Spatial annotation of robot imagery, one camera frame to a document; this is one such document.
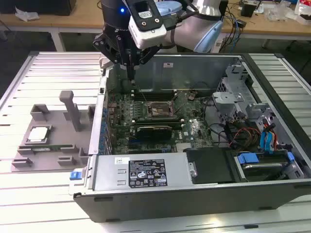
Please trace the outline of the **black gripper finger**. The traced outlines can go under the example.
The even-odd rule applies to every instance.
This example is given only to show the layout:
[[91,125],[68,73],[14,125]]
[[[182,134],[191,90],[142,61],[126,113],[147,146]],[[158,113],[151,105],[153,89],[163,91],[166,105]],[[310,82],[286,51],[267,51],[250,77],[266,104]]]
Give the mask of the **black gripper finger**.
[[132,80],[135,78],[135,68],[146,64],[161,49],[161,45],[146,49],[135,48],[132,50]]
[[134,64],[132,61],[132,46],[131,40],[126,40],[122,36],[97,36],[93,41],[93,46],[100,51],[112,63],[119,64],[125,68],[127,78],[134,79]]

